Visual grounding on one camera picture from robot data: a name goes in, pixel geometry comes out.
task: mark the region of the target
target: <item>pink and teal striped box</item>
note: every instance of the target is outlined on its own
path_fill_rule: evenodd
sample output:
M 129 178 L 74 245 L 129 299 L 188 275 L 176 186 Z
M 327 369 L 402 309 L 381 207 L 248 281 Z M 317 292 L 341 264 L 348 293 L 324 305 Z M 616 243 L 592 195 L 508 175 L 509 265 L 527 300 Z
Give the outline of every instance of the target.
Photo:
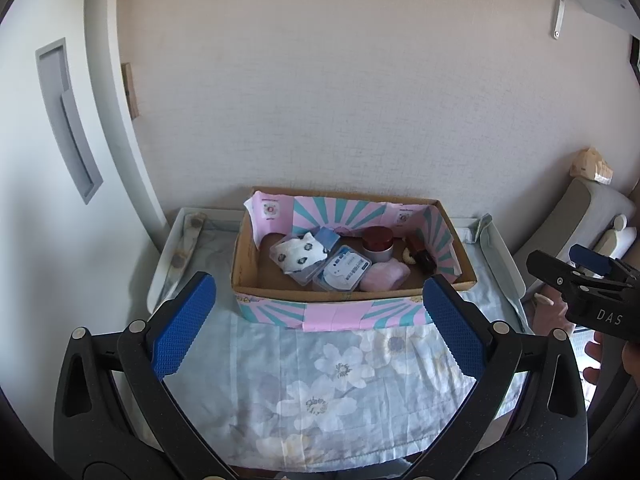
M 431 322 L 422 289 L 391 292 L 316 292 L 256 287 L 258 251 L 271 233 L 304 234 L 324 226 L 342 236 L 359 237 L 383 225 L 401 238 L 415 233 L 435 257 L 438 269 L 457 290 L 467 290 L 476 275 L 440 202 L 359 194 L 259 189 L 244 203 L 246 215 L 236 243 L 232 286 L 240 312 L 251 322 L 306 332 L 362 330 Z

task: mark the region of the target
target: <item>white door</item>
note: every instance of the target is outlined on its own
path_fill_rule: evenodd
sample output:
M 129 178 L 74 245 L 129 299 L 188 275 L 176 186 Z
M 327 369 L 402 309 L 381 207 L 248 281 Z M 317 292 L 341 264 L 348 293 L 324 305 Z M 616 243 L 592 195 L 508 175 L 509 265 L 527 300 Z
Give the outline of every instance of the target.
M 60 40 L 72 88 L 66 104 L 75 101 L 78 111 L 68 121 L 84 131 L 83 155 L 102 180 L 88 203 L 91 193 L 76 185 L 56 142 L 38 78 L 36 51 Z M 0 23 L 0 132 L 0 385 L 51 453 L 71 331 L 119 331 L 143 314 L 158 260 L 100 126 L 83 0 L 15 0 L 10 7 Z

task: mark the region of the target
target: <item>floral tablecloth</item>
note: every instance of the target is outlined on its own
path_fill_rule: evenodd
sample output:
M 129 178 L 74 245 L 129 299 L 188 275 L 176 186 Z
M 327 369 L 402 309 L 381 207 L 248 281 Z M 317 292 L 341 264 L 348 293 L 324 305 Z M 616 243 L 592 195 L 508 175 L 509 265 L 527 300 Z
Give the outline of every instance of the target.
M 304 333 L 247 322 L 229 282 L 235 236 L 209 221 L 200 234 L 184 281 L 205 270 L 218 297 L 178 373 L 165 379 L 211 447 L 231 465 L 286 471 L 426 449 L 474 384 L 436 327 Z M 466 248 L 479 283 L 465 299 L 518 326 L 479 244 Z M 514 379 L 500 414 L 513 409 L 521 384 Z

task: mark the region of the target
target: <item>gray cushion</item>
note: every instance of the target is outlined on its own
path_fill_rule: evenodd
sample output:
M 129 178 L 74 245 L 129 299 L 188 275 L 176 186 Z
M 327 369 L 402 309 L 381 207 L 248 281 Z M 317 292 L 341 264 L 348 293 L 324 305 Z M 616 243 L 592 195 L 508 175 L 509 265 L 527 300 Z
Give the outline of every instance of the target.
M 569 249 L 580 244 L 592 248 L 615 215 L 631 219 L 636 206 L 611 186 L 603 186 L 584 178 L 574 178 L 564 196 L 543 224 L 513 255 L 530 297 L 542 284 L 527 272 L 527 256 L 539 249 L 564 262 L 569 261 Z

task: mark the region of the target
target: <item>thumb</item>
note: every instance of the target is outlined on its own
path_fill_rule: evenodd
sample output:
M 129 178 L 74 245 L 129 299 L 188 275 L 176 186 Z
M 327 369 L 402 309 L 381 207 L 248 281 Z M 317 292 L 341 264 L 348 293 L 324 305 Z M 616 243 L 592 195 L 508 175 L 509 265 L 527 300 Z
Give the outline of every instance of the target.
M 640 388 L 640 344 L 627 341 L 622 349 L 622 364 Z

